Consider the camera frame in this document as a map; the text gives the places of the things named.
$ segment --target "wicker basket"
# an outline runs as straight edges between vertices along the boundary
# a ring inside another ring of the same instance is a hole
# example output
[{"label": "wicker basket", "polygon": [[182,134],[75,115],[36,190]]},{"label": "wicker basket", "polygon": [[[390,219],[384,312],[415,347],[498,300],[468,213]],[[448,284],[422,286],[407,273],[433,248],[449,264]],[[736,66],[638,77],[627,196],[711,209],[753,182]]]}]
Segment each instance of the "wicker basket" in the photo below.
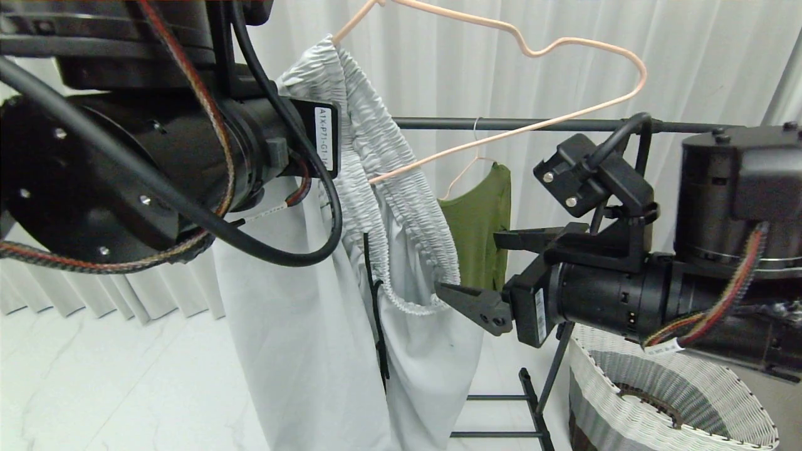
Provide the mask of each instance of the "wicker basket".
[{"label": "wicker basket", "polygon": [[570,344],[575,451],[777,449],[777,427],[729,368],[675,353],[647,358],[577,325]]}]

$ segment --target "floor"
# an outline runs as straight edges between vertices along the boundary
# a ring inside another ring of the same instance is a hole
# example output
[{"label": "floor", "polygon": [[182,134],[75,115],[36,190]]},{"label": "floor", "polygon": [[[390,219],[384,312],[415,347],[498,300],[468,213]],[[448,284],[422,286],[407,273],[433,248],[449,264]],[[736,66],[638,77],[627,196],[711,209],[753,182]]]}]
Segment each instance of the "floor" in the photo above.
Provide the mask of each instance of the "floor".
[{"label": "floor", "polygon": [[[520,393],[526,366],[539,391],[553,347],[486,337],[473,393]],[[0,449],[267,450],[225,319],[174,312],[145,326],[120,315],[21,310],[0,319]],[[743,374],[780,427],[802,444],[802,388]],[[555,448],[569,449],[567,382],[546,408]],[[459,430],[527,430],[520,401],[466,404]],[[451,439],[449,451],[539,449],[534,439]]]}]

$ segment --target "white curtain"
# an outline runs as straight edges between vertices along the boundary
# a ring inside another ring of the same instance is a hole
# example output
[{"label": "white curtain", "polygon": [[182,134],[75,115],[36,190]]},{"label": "white curtain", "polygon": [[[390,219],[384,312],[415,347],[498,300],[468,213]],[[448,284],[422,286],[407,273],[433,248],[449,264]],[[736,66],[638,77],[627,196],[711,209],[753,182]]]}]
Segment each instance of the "white curtain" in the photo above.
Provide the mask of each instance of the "white curtain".
[{"label": "white curtain", "polygon": [[[624,104],[589,117],[618,119],[647,111],[669,121],[726,124],[802,122],[802,2],[620,0],[430,1],[440,6],[510,22],[531,48],[561,36],[600,39],[640,55],[649,68],[644,91]],[[361,0],[278,1],[270,21],[251,29],[254,45],[271,77],[279,75],[328,33],[334,33]],[[393,2],[378,6],[343,46],[363,67],[394,116],[554,117],[628,92],[637,72],[620,56],[584,47],[561,47],[531,60],[497,30],[411,10]],[[54,86],[58,74],[48,60],[20,62]],[[3,98],[10,90],[1,86]],[[479,132],[480,137],[486,132]],[[471,132],[405,132],[418,156],[472,140]],[[533,132],[482,148],[512,170],[512,226],[564,225],[572,218],[532,177],[532,167],[554,152],[570,133]],[[595,141],[603,134],[590,133]],[[657,135],[646,175],[655,187],[662,217],[654,227],[654,249],[670,250],[676,207],[680,143],[684,136]],[[472,151],[424,167],[435,192],[471,160]],[[628,157],[634,157],[630,150]],[[484,177],[488,165],[472,168],[452,194]],[[18,228],[12,238],[28,239]],[[510,255],[514,274],[532,256]],[[95,316],[114,310],[141,322],[178,309],[190,316],[224,314],[211,255],[188,265],[160,266],[128,276],[63,273],[17,262],[0,262],[0,312],[50,306],[62,315],[82,308]]]}]

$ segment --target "green shirt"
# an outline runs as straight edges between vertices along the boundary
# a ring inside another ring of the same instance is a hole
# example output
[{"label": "green shirt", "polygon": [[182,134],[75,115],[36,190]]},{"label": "green shirt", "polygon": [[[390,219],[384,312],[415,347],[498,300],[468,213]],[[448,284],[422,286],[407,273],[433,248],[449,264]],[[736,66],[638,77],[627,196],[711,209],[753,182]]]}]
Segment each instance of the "green shirt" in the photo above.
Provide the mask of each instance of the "green shirt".
[{"label": "green shirt", "polygon": [[493,163],[474,189],[456,199],[439,201],[451,229],[460,261],[461,285],[500,290],[507,271],[507,251],[496,248],[493,232],[509,230],[509,169]]}]

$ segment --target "clothing rack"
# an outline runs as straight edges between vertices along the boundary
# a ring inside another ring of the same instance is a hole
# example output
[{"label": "clothing rack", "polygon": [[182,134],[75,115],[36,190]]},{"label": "clothing rack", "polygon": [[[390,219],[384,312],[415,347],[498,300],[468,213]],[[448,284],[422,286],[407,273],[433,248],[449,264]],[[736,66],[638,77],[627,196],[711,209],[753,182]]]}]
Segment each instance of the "clothing rack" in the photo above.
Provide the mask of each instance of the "clothing rack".
[{"label": "clothing rack", "polygon": [[[470,117],[393,117],[399,128],[404,130],[493,130],[507,131],[536,124],[546,119],[503,119],[503,118],[470,118]],[[535,132],[613,132],[621,120],[576,119],[543,127]],[[732,128],[735,125],[693,124],[687,122],[664,122],[652,119],[650,133],[707,133],[717,128]],[[639,128],[634,134],[640,134]],[[594,229],[598,229],[600,221],[593,221]],[[523,395],[468,395],[468,401],[510,401],[523,400],[529,407],[532,416],[533,431],[455,431],[451,437],[459,438],[537,438],[543,451],[554,451],[549,428],[543,418],[546,401],[549,400],[557,373],[560,371],[565,351],[571,340],[574,323],[566,322],[557,326],[556,338],[559,340],[554,353],[549,374],[543,384],[543,391],[538,399],[532,386],[532,378],[526,368],[518,372],[518,379],[523,388]]]}]

